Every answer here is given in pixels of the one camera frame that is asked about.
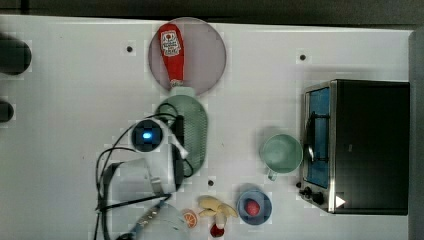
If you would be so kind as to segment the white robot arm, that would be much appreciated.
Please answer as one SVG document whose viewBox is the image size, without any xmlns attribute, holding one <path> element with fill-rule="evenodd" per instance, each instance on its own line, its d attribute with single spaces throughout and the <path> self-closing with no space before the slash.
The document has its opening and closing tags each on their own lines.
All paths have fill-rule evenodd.
<svg viewBox="0 0 424 240">
<path fill-rule="evenodd" d="M 132 160 L 107 163 L 96 173 L 98 220 L 104 240 L 177 240 L 188 238 L 182 214 L 168 203 L 186 178 L 184 161 L 189 152 L 178 139 L 175 123 L 150 117 L 124 133 Z"/>
</svg>

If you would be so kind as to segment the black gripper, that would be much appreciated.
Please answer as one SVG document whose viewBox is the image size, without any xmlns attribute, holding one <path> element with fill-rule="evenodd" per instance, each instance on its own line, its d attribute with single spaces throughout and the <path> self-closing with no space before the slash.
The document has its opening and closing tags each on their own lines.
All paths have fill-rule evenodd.
<svg viewBox="0 0 424 240">
<path fill-rule="evenodd" d="M 182 115 L 176 117 L 174 123 L 171 125 L 171 130 L 177 141 L 181 145 L 184 145 L 184 117 Z M 174 163 L 175 186 L 176 190 L 179 190 L 184 180 L 184 166 L 181 151 L 176 146 L 172 147 L 172 157 Z"/>
</svg>

